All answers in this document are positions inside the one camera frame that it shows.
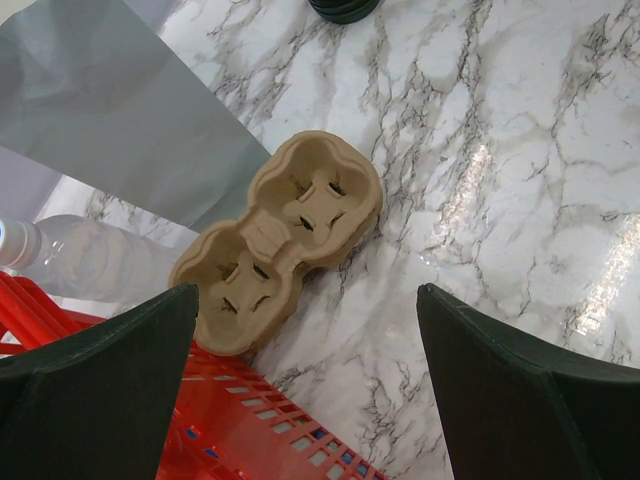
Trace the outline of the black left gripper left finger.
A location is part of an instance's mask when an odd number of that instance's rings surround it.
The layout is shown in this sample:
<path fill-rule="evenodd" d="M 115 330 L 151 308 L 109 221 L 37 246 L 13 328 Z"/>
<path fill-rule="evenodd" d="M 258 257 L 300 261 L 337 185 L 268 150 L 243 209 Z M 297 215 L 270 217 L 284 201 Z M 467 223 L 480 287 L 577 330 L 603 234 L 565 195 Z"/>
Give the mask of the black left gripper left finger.
<path fill-rule="evenodd" d="M 155 478 L 197 312 L 182 284 L 3 359 L 2 478 Z"/>

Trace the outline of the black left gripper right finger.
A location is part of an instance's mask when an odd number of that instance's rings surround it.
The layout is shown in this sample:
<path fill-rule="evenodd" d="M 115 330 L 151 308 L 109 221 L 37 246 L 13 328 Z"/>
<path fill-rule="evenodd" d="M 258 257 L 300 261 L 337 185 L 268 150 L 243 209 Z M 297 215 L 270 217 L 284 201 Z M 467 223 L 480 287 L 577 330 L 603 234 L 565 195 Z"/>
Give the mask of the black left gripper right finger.
<path fill-rule="evenodd" d="M 457 479 L 636 479 L 639 372 L 493 319 L 434 284 L 417 317 Z"/>

